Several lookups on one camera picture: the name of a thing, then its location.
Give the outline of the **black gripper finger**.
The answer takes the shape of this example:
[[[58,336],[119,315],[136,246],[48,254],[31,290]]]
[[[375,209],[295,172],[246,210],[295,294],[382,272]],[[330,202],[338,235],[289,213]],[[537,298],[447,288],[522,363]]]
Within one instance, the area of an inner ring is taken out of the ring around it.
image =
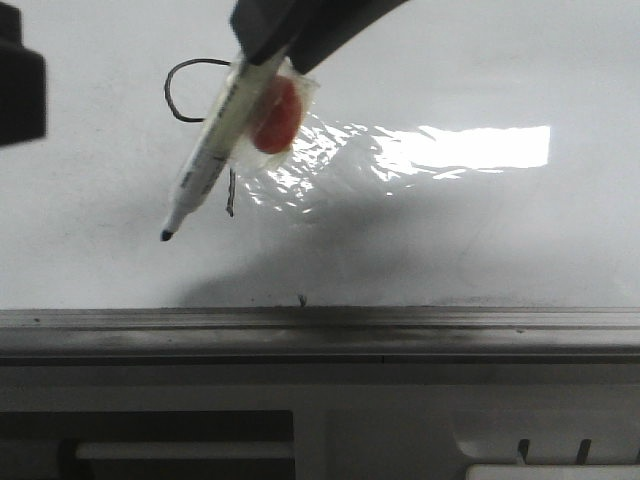
[[[230,25],[243,56],[262,65],[282,49],[288,51],[319,8],[320,2],[312,0],[240,0]]]
[[[289,50],[294,69],[307,74],[405,0],[324,1]]]

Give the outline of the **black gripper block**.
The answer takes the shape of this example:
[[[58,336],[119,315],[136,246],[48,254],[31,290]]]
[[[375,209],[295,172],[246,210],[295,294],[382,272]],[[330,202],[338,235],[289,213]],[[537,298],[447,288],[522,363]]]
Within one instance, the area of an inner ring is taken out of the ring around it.
[[[1,5],[1,145],[43,138],[47,131],[46,62],[23,44],[21,11]]]

